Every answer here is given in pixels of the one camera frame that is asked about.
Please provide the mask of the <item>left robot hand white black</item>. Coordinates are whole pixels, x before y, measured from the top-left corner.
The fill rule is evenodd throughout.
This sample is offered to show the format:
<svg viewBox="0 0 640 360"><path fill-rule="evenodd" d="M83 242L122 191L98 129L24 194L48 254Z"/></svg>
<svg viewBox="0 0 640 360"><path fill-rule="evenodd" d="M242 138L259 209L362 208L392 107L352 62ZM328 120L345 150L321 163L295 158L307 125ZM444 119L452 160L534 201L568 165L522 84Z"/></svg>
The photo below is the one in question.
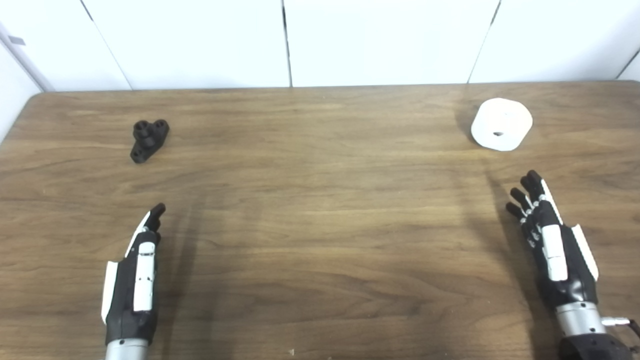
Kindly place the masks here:
<svg viewBox="0 0 640 360"><path fill-rule="evenodd" d="M106 345L127 339L153 343L158 324L156 255L165 211L164 203L151 208L135 228L123 258L107 262L100 311Z"/></svg>

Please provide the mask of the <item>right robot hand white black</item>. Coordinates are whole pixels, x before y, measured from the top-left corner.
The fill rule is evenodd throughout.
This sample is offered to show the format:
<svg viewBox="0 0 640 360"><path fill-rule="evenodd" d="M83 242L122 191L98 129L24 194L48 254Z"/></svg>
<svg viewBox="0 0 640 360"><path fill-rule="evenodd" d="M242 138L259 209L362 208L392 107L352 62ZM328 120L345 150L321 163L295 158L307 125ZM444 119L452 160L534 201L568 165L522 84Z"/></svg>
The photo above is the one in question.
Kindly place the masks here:
<svg viewBox="0 0 640 360"><path fill-rule="evenodd" d="M530 170L510 189L505 205L519 224L537 268L537 287L547 307L598 303L599 269L579 224L567 225L546 180Z"/></svg>

